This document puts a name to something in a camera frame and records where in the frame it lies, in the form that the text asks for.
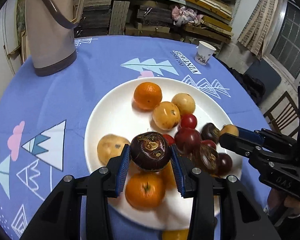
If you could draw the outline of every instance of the thermos base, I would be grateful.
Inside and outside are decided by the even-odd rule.
[[[77,58],[77,52],[74,51],[70,56],[66,57],[65,59],[47,66],[43,68],[34,68],[34,72],[39,77],[49,76],[55,73],[58,73],[59,71],[69,67]]]

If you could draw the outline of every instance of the beige thermos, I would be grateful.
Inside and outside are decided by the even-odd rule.
[[[26,0],[26,32],[38,76],[57,73],[77,58],[73,29],[80,22],[84,0],[73,19],[73,0]]]

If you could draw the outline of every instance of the tablecloth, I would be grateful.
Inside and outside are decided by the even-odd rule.
[[[209,95],[235,125],[268,128],[222,64],[213,57],[206,66],[195,62],[195,45],[131,36],[77,39],[75,45],[76,61],[51,76],[36,76],[28,58],[0,101],[0,224],[13,240],[62,177],[89,175],[83,147],[87,121],[98,101],[119,84],[148,76],[180,80]],[[270,189],[258,176],[244,159],[241,181],[265,206]],[[112,207],[109,212],[115,240],[161,238],[159,231],[129,221]],[[220,239],[219,226],[215,239]],[[84,223],[81,230],[84,239]]]

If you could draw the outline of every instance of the metal screw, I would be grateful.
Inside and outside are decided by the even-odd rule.
[[[107,167],[101,167],[100,169],[99,169],[99,172],[101,173],[101,174],[105,174],[105,173],[107,173],[109,171],[109,169],[107,168]]]
[[[194,174],[200,174],[200,173],[201,173],[201,170],[200,170],[199,168],[193,168],[193,169],[192,169],[192,172],[193,172]]]
[[[230,176],[228,177],[228,180],[229,180],[230,182],[236,182],[236,181],[237,181],[237,177],[236,177],[236,176],[233,176],[233,175],[230,175]]]
[[[63,180],[64,180],[65,182],[69,182],[69,181],[72,180],[72,176],[71,176],[71,175],[66,175],[66,176],[63,177]]]

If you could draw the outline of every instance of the wooden chair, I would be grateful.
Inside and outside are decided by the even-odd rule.
[[[278,117],[274,118],[271,112],[285,99],[287,98],[289,103],[283,109],[283,111],[278,115]],[[289,124],[291,124],[294,120],[298,118],[298,107],[295,102],[292,100],[291,96],[287,91],[274,103],[274,105],[263,115],[264,117],[268,117],[271,124],[276,132],[281,133],[281,131],[286,128]],[[293,130],[292,133],[289,134],[290,137],[294,136],[298,132],[299,126]]]

